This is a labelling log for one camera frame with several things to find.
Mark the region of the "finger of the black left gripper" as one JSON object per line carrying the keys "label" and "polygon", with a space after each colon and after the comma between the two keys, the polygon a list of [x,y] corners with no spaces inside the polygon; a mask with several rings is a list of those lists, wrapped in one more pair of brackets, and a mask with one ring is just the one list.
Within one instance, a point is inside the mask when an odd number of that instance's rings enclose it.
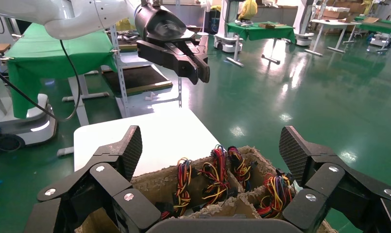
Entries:
{"label": "finger of the black left gripper", "polygon": [[176,74],[188,78],[193,84],[198,81],[208,83],[210,81],[208,40],[200,40],[197,45],[193,41],[179,41],[176,46],[183,53],[176,57]]}
{"label": "finger of the black left gripper", "polygon": [[178,77],[188,78],[193,85],[199,80],[196,63],[185,54],[178,55],[170,49],[143,40],[137,41],[137,53],[140,58],[173,70]]}

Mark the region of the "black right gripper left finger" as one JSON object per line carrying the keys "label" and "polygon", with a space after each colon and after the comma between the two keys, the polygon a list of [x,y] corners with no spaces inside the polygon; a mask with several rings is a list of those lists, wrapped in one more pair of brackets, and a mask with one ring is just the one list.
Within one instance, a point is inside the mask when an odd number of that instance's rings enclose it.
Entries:
{"label": "black right gripper left finger", "polygon": [[122,233],[146,232],[161,213],[131,183],[141,154],[141,130],[133,125],[119,142],[100,146],[81,169],[41,189],[24,231],[73,233],[104,209]]}

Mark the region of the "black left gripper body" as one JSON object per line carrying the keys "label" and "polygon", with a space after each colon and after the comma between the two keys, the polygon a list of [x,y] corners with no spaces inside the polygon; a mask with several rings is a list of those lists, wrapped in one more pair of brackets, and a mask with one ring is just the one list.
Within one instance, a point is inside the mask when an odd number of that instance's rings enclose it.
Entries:
{"label": "black left gripper body", "polygon": [[135,27],[142,40],[157,43],[172,43],[190,41],[195,38],[195,32],[187,29],[175,14],[164,6],[152,6],[147,3],[137,10]]}

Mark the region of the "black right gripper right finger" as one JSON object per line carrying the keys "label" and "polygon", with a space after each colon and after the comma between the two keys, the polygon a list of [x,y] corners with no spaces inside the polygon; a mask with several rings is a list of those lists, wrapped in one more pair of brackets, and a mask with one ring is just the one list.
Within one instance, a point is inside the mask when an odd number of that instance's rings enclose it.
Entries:
{"label": "black right gripper right finger", "polygon": [[391,233],[391,186],[350,168],[327,146],[306,141],[293,126],[281,130],[279,152],[301,190],[283,218],[314,233],[331,209],[365,233]]}

